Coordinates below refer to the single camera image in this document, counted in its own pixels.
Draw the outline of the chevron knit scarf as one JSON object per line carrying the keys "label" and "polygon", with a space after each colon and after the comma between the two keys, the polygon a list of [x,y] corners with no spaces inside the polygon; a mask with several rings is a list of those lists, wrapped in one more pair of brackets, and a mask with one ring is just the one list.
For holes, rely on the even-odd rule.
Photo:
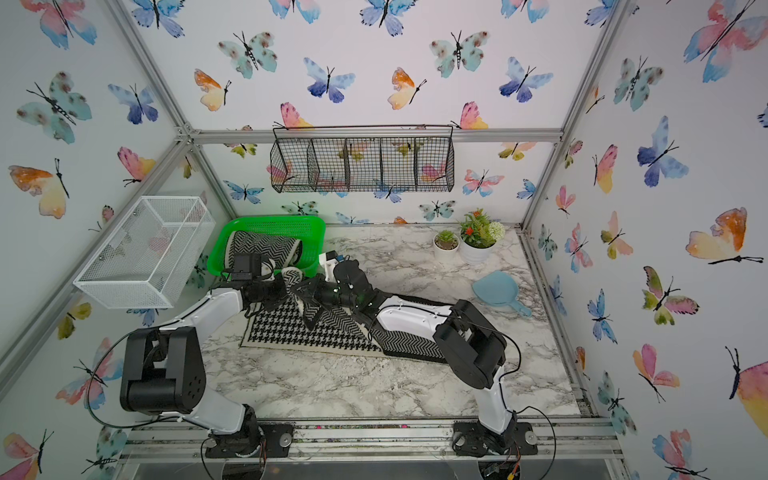
{"label": "chevron knit scarf", "polygon": [[263,259],[270,260],[276,269],[282,269],[297,265],[302,252],[303,242],[297,238],[235,231],[226,244],[225,267],[229,269],[232,266],[235,254],[258,253]]}

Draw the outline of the black white patterned knit scarf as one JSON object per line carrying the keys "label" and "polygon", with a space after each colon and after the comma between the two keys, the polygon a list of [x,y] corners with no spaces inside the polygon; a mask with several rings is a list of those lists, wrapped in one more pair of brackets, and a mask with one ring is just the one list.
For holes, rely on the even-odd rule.
{"label": "black white patterned knit scarf", "polygon": [[446,362],[430,338],[369,325],[343,307],[324,310],[306,306],[298,298],[298,284],[317,275],[321,274],[308,277],[301,270],[290,267],[270,278],[260,278],[282,277],[288,299],[275,309],[244,308],[248,324],[241,344],[278,350]]}

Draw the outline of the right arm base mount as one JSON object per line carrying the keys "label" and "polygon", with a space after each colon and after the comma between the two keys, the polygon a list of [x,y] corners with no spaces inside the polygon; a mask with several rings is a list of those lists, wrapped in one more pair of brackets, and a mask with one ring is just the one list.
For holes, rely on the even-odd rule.
{"label": "right arm base mount", "polygon": [[474,458],[486,455],[527,456],[538,453],[537,437],[532,425],[512,421],[503,433],[498,434],[479,421],[455,422],[451,449],[458,456]]}

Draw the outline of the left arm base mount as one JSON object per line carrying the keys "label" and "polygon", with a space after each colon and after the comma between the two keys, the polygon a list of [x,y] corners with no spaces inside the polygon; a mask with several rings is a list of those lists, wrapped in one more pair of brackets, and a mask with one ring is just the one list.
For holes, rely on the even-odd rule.
{"label": "left arm base mount", "polygon": [[282,459],[289,456],[294,426],[290,423],[251,423],[233,434],[212,434],[211,446],[203,450],[206,459]]}

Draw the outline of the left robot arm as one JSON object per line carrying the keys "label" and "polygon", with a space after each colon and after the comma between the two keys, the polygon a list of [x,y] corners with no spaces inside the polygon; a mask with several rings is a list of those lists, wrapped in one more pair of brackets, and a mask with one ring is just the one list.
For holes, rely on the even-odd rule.
{"label": "left robot arm", "polygon": [[171,322],[131,332],[120,391],[123,410],[179,418],[218,435],[244,428],[246,407],[207,385],[202,346],[231,317],[253,305],[281,304],[281,277],[213,289]]}

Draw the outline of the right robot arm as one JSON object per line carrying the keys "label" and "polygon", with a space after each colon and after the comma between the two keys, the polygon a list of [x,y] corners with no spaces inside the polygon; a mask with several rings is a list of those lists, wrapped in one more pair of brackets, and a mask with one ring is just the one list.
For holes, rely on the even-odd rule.
{"label": "right robot arm", "polygon": [[506,363],[507,342],[470,302],[428,305],[371,287],[367,280],[331,283],[318,275],[288,289],[301,307],[319,313],[346,308],[356,322],[370,329],[406,333],[436,345],[452,372],[472,387],[479,408],[479,423],[501,435],[513,423],[500,384]]}

